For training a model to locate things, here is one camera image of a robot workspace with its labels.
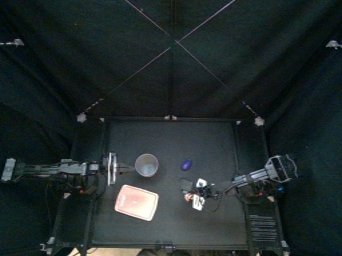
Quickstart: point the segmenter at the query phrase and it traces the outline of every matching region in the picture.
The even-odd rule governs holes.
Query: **black fabric wall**
[[[320,51],[270,116],[272,153],[294,153],[301,175],[281,204],[292,255],[342,255],[341,71],[342,52]]]
[[[0,168],[9,157],[69,157],[77,115],[99,98],[94,115],[253,118],[245,100],[266,118],[272,153],[298,157],[282,201],[294,254],[342,255],[342,50],[325,48],[341,42],[329,35],[342,2],[236,1],[182,42],[225,86],[126,2],[2,1],[0,41],[26,47],[0,48]],[[229,3],[181,1],[173,14],[176,1],[133,2],[176,39]],[[47,186],[34,187],[0,187],[0,255],[47,240]]]

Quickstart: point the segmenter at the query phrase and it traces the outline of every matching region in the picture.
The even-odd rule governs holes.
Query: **floor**
[[[94,251],[95,249],[90,249],[89,250],[89,254],[87,255],[93,255],[93,256],[137,256],[137,254],[139,253],[141,249],[119,249],[119,248],[98,248],[97,251]],[[75,249],[70,256],[77,256],[78,254],[78,250]]]

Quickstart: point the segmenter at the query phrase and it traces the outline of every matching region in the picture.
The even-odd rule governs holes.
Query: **pink tray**
[[[145,189],[123,185],[115,203],[115,211],[142,220],[154,218],[159,195]]]

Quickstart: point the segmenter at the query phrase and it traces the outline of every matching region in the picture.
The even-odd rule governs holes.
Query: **white object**
[[[209,183],[208,183],[206,180],[198,179],[197,188],[206,187],[208,184]],[[202,211],[205,202],[206,202],[205,197],[201,197],[200,195],[194,195],[194,198],[193,198],[193,208],[196,210],[198,210],[198,211]]]
[[[254,119],[254,123],[257,126],[265,125],[265,119],[262,119],[260,116]]]
[[[145,189],[123,185],[115,203],[115,211],[151,221],[155,215],[159,195]]]
[[[78,122],[85,123],[87,121],[87,115],[85,113],[81,113],[78,115]]]

